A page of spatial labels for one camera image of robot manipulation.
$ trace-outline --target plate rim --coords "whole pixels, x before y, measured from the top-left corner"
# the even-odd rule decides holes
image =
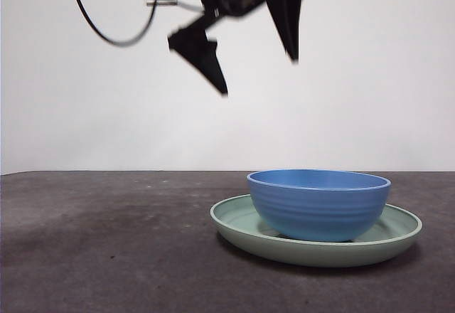
[[[409,211],[407,211],[407,210],[405,210],[403,208],[400,208],[398,206],[395,206],[395,205],[385,204],[385,206],[389,206],[390,208],[393,208],[395,210],[401,211],[402,213],[407,214],[408,216],[411,216],[417,222],[417,227],[413,231],[411,231],[410,233],[407,233],[405,235],[401,235],[401,236],[398,236],[398,237],[394,237],[394,238],[388,238],[387,240],[372,240],[372,241],[369,241],[369,242],[352,242],[352,243],[318,242],[318,241],[313,241],[313,240],[291,240],[291,239],[280,238],[280,237],[275,237],[275,236],[260,235],[260,234],[257,234],[257,233],[251,233],[251,232],[249,232],[247,230],[244,230],[244,229],[236,228],[236,227],[234,227],[234,226],[232,226],[232,225],[230,225],[228,223],[222,222],[215,215],[215,209],[218,206],[221,206],[221,205],[223,205],[224,203],[226,203],[228,201],[234,201],[235,199],[244,198],[244,197],[251,197],[251,194],[243,194],[243,195],[240,195],[240,196],[229,197],[227,199],[223,199],[222,201],[218,201],[217,203],[212,205],[212,207],[210,209],[210,216],[212,217],[212,219],[217,224],[225,226],[226,228],[229,228],[230,230],[233,230],[233,231],[235,231],[237,233],[241,233],[241,234],[248,235],[248,236],[254,236],[256,238],[264,238],[266,240],[273,240],[273,241],[276,241],[276,242],[293,243],[293,244],[297,244],[297,245],[343,246],[343,247],[348,247],[348,248],[364,246],[364,245],[381,245],[381,244],[394,243],[394,242],[397,242],[397,241],[406,240],[408,238],[414,237],[414,236],[419,234],[419,232],[421,231],[422,226],[423,226],[422,221],[420,220],[420,218],[417,217],[412,212],[409,212]]]

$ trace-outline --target white wall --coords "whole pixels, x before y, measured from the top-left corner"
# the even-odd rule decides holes
[[[148,15],[83,1],[115,38]],[[455,170],[455,0],[304,0],[298,65],[266,8],[223,21],[229,98],[168,51],[194,16],[160,8],[120,49],[74,0],[2,0],[2,171]]]

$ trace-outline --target ribbed bowl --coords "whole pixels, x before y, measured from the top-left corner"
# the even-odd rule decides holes
[[[321,242],[351,240],[371,228],[390,189],[380,176],[317,169],[260,171],[247,180],[267,224],[288,237]]]

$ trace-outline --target bowl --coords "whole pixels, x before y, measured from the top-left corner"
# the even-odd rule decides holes
[[[247,176],[258,214],[298,240],[345,242],[373,226],[390,181],[380,176],[320,169],[278,169]]]

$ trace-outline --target bowl rim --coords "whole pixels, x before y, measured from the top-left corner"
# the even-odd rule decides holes
[[[350,173],[350,174],[362,174],[364,176],[370,176],[373,178],[381,179],[385,182],[385,184],[378,185],[378,186],[369,186],[369,187],[342,187],[342,188],[321,188],[321,187],[309,187],[309,186],[293,186],[293,185],[280,185],[274,183],[268,183],[266,181],[260,181],[253,179],[252,177],[255,174],[260,173],[267,173],[272,171],[320,171],[320,172],[333,172],[333,173]],[[311,190],[311,191],[369,191],[369,190],[378,190],[383,189],[385,187],[389,187],[391,182],[389,179],[384,178],[383,176],[375,176],[373,174],[362,173],[362,172],[353,172],[353,171],[338,171],[332,169],[268,169],[265,171],[255,171],[247,175],[247,180],[251,181],[252,183],[265,185],[265,186],[272,186],[272,187],[279,187],[282,189],[298,189],[298,190]]]

